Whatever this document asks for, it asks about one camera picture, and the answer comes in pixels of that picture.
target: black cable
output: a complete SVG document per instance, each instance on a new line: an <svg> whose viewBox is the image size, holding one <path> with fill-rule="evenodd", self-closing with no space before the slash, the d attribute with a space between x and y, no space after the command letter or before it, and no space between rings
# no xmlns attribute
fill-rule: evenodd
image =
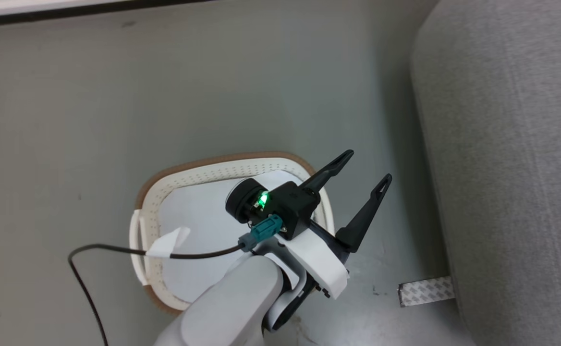
<svg viewBox="0 0 561 346"><path fill-rule="evenodd" d="M223 256L226 254L231 254L234 251L240 250L244 247L242 245L236 245L234 247L230 247L229 249L215 251L215 252L208 252L207 254L170 254L169 258L171 259L208 259L208 258L215 258L217 256ZM80 277L76 266L73 264L73 257L79 254L80 252L90 250L90 249L103 249L103 250L110 250L115 252L122 252L124 254L133 254L138 256L146 256L146 251L144 250L136 250L136 249L129 249L128 247L121 247L121 246L114 246L114 245L106 245L106 244L91 244L81 246L75 250L73 250L67 260L69 261L69 266L72 268L73 274L76 276L80 287L82 287L82 291L85 293L86 299L89 302L90 308L92 309L92 313L95 315L95 320L97 320L97 325L99 326L99 331L101 332L101 337L103 339L104 346L108 346L108 338L105 337L105 330L103 329L103 324L101 323L101 318L99 317L99 313L97 308L95 307L95 303L92 302L92 298L86 288L84 281Z"/></svg>

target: white basket handle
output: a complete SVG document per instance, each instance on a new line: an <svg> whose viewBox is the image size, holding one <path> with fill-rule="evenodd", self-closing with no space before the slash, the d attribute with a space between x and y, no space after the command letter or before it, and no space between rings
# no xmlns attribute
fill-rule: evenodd
<svg viewBox="0 0 561 346"><path fill-rule="evenodd" d="M129 247L132 249L139 249L138 236L140 235L140 210L134 210L131 215L131 225L129 225ZM144 270L144 263L138 255L131 255L131 262L135 275L142 285L148 285L146 278L146 271Z"/></svg>

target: green light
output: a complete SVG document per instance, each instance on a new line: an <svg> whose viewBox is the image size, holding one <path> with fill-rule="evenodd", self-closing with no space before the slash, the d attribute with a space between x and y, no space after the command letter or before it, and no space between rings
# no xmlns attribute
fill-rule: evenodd
<svg viewBox="0 0 561 346"><path fill-rule="evenodd" d="M267 201L268 201L268 192L264 191L263 193L261 193L261 196L259 197L259 200L257 201L257 203L263 209L263 208L265 208Z"/></svg>

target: patterned tape strip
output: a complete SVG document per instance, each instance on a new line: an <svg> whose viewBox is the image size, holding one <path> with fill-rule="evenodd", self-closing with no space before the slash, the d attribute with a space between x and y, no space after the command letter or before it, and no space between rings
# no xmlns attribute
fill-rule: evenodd
<svg viewBox="0 0 561 346"><path fill-rule="evenodd" d="M444 278L428 279L404 283L398 286L398 297L401 307L438 302L439 300L453 299L451 276Z"/></svg>

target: gray fabric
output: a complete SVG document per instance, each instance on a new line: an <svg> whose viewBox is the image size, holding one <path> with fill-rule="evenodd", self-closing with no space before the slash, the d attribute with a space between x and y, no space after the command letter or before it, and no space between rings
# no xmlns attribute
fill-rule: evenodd
<svg viewBox="0 0 561 346"><path fill-rule="evenodd" d="M444 0L412 64L467 327L561 345L561 0Z"/></svg>

